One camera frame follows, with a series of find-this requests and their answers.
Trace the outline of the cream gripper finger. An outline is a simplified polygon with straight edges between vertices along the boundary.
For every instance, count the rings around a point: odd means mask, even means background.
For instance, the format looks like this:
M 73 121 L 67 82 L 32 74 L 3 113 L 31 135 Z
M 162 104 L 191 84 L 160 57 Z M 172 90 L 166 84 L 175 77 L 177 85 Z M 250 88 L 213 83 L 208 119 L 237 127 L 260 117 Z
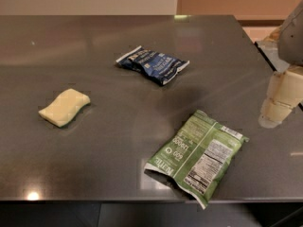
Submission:
M 272 129 L 303 101 L 303 67 L 291 65 L 284 72 L 274 72 L 266 95 L 258 122 L 263 128 Z

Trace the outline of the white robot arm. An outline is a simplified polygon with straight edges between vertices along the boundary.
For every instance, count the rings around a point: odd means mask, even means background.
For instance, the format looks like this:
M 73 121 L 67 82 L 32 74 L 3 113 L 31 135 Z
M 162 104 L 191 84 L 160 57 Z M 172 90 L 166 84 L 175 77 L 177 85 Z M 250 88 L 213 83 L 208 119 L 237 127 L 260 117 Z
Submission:
M 270 78 L 258 119 L 267 129 L 280 125 L 303 101 L 303 1 L 284 20 L 276 41 L 278 57 L 289 66 Z

